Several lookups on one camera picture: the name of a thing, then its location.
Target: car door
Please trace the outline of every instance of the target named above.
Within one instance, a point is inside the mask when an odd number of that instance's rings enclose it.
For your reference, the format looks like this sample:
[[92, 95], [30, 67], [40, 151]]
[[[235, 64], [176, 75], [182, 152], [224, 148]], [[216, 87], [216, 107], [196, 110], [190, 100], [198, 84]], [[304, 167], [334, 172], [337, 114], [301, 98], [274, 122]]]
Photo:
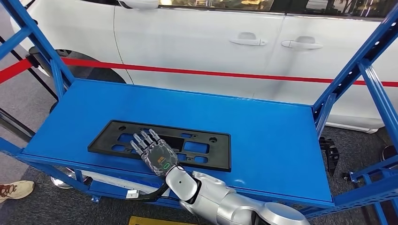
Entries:
[[[288, 13], [285, 18], [268, 67], [272, 75], [334, 79], [396, 0], [304, 2], [307, 4], [291, 9], [301, 14]], [[397, 54], [396, 41], [374, 63], [381, 80], [397, 81], [398, 65], [394, 62]], [[273, 99], [312, 105], [327, 86], [316, 82], [279, 82], [274, 87]], [[397, 106], [397, 89], [386, 88], [386, 91]], [[255, 98], [267, 96], [261, 90], [255, 93]], [[358, 85], [353, 85], [336, 102], [328, 121], [338, 127], [370, 132], [383, 126], [366, 86]]]
[[[266, 74], [284, 18], [283, 13], [267, 13], [272, 2], [161, 0], [163, 5], [154, 10], [116, 7], [120, 56], [125, 64]], [[129, 74], [139, 85], [249, 98], [269, 85], [236, 77]]]

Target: car door handle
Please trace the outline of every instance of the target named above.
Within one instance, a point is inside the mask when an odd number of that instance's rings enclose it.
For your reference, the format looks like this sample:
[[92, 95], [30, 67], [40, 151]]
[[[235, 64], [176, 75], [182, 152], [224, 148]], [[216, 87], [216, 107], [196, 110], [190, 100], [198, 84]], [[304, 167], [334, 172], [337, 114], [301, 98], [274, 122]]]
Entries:
[[238, 45], [265, 45], [267, 41], [261, 38], [257, 38], [252, 32], [240, 32], [237, 38], [231, 38], [230, 42]]
[[266, 45], [267, 42], [262, 39], [239, 39], [239, 38], [232, 38], [230, 39], [230, 42], [239, 44], [239, 45]]
[[281, 45], [287, 48], [296, 49], [318, 49], [323, 48], [323, 45], [316, 43], [314, 37], [300, 36], [296, 40], [285, 40]]

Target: floor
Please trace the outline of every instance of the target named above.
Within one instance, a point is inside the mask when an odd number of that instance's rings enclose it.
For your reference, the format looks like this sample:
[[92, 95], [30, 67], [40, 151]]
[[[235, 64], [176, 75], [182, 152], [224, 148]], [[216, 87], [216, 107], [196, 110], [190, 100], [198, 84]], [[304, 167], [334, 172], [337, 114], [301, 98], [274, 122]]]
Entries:
[[[8, 17], [0, 8], [0, 21]], [[0, 24], [0, 30], [6, 39], [12, 34], [8, 23]], [[16, 51], [20, 55], [26, 52], [21, 47]], [[0, 70], [15, 63], [12, 55], [0, 61]], [[72, 68], [74, 73], [87, 77], [95, 70]], [[37, 73], [52, 87], [52, 81], [44, 74]], [[0, 107], [12, 114], [22, 123], [36, 131], [48, 115], [55, 100], [28, 72], [12, 78], [1, 85]], [[25, 146], [22, 140], [16, 138], [0, 127], [0, 136], [18, 146]], [[357, 171], [379, 161], [381, 150], [390, 144], [384, 129], [376, 134], [326, 127], [323, 136], [332, 138], [341, 153], [337, 170], [329, 177], [332, 194], [337, 195], [354, 188], [352, 183], [340, 178], [340, 173]], [[0, 183], [16, 180], [33, 180], [36, 182], [34, 192], [21, 200], [7, 200], [0, 204], [0, 225], [41, 224], [41, 225], [125, 225], [131, 215], [165, 219], [195, 224], [208, 224], [205, 220], [182, 210], [169, 209], [143, 203], [102, 198], [99, 204], [92, 203], [90, 197], [74, 189], [58, 189], [49, 178], [27, 165], [0, 153]], [[398, 224], [394, 214], [389, 217], [390, 224]], [[372, 206], [365, 209], [354, 209], [340, 212], [310, 221], [313, 225], [377, 225], [375, 211]]]

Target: yellow floor marker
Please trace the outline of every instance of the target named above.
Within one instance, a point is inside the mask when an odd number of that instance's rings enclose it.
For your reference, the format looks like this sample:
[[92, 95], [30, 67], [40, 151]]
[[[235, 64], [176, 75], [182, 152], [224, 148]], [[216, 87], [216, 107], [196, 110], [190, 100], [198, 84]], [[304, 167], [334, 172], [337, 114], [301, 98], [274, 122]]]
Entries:
[[129, 225], [195, 225], [143, 217], [130, 217]]

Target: robot finger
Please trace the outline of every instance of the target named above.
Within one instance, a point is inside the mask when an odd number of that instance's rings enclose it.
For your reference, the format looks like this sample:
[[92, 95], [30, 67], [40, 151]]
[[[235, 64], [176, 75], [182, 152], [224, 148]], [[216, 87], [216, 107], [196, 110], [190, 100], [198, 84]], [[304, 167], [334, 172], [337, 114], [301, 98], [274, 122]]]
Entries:
[[160, 140], [161, 138], [159, 137], [159, 135], [152, 129], [149, 129], [149, 133], [152, 135], [152, 137], [155, 139], [155, 141]]
[[145, 133], [145, 131], [141, 131], [141, 135], [144, 137], [144, 139], [146, 140], [146, 142], [148, 142], [149, 145], [153, 143], [151, 137], [147, 133]]
[[137, 134], [133, 134], [134, 138], [136, 139], [136, 141], [138, 142], [138, 144], [145, 150], [148, 145], [145, 144], [145, 142], [137, 135]]
[[139, 154], [142, 155], [143, 151], [135, 144], [135, 142], [132, 140], [130, 141], [130, 144], [133, 146], [134, 150]]

